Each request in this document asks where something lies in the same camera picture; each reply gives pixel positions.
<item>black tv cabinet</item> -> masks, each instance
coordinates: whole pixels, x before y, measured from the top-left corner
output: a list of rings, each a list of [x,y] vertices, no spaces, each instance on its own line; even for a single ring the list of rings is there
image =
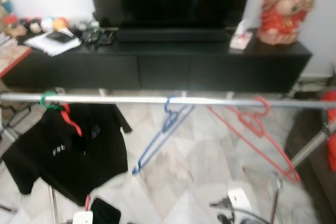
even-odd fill
[[[270,46],[254,38],[241,52],[229,41],[82,45],[50,57],[33,49],[3,81],[10,88],[47,90],[189,90],[288,92],[311,53],[300,43]]]

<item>soundbar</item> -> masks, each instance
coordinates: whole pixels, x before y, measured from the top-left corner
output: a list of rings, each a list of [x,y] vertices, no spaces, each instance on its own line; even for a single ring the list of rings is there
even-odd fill
[[[212,42],[226,41],[233,30],[224,29],[136,29],[120,28],[116,40],[119,42]]]

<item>tiled floor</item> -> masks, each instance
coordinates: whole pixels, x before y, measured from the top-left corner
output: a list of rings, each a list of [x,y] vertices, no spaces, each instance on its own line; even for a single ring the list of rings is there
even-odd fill
[[[223,126],[206,107],[197,106],[154,159],[136,176],[132,176],[130,171],[162,126],[165,114],[162,105],[119,104],[119,108],[133,128],[132,134],[124,136],[129,172],[105,183],[92,195],[119,208],[122,212],[121,224],[219,224],[217,214],[220,211],[210,208],[208,204],[219,201],[229,189],[237,187],[245,191],[253,211],[269,219],[272,198],[269,183],[260,176],[247,176],[242,166],[267,172],[272,171],[271,167]],[[243,128],[232,112],[226,108],[215,109],[282,167],[286,167],[273,147]],[[43,109],[35,105],[33,113],[17,129],[27,130],[42,113]],[[294,110],[273,109],[263,120],[266,130],[281,146],[284,146],[293,124],[294,113]],[[8,143],[4,139],[0,152]],[[0,223],[52,223],[48,188],[42,180],[36,181],[30,196],[23,197],[2,164],[0,185],[0,204],[18,209],[16,214],[0,210]],[[57,206],[60,222],[72,219],[74,212],[80,210],[60,194],[57,194]],[[277,222],[318,223],[311,199],[302,187],[284,184]]]

